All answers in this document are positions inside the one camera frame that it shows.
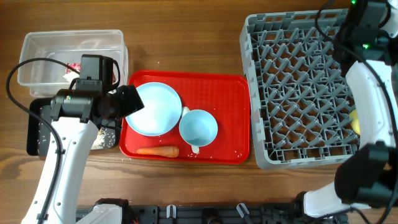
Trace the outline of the red snack wrapper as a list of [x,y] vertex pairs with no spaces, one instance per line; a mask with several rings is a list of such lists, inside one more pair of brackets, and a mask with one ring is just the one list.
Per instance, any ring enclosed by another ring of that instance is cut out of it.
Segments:
[[81,70],[81,65],[79,63],[68,63],[68,68],[66,69],[66,73],[79,73]]

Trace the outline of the white tissue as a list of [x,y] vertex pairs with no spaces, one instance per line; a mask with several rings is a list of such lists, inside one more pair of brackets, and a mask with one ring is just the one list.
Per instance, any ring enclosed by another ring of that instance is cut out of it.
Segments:
[[75,78],[79,78],[80,75],[76,72],[68,72],[66,74],[64,74],[63,78],[66,79],[66,81],[68,83],[71,83],[72,80],[74,80]]

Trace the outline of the small light blue bowl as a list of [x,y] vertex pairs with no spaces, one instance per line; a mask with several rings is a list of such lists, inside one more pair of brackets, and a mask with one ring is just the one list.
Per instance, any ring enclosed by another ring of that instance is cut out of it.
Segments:
[[178,130],[187,144],[204,147],[216,139],[218,123],[214,116],[205,110],[183,107]]

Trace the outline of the yellow plastic cup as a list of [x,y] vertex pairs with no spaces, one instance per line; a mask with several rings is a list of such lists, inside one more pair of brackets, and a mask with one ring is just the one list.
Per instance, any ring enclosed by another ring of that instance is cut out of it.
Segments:
[[358,117],[358,112],[357,109],[354,109],[350,114],[349,117],[351,118],[351,127],[353,131],[357,134],[360,135],[360,125],[359,125],[359,117]]

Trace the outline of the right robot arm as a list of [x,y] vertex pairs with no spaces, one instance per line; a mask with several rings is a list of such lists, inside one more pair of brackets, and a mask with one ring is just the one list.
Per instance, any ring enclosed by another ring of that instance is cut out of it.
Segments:
[[397,205],[397,2],[352,1],[331,43],[354,97],[360,146],[332,183],[301,193],[302,213],[315,223],[383,208],[385,220]]

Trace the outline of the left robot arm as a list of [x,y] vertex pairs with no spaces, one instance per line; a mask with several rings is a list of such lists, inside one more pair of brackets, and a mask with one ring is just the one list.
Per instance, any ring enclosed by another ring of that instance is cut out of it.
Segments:
[[50,144],[34,199],[23,223],[75,223],[85,164],[103,121],[143,109],[132,85],[113,82],[117,61],[83,55],[79,77],[50,101]]

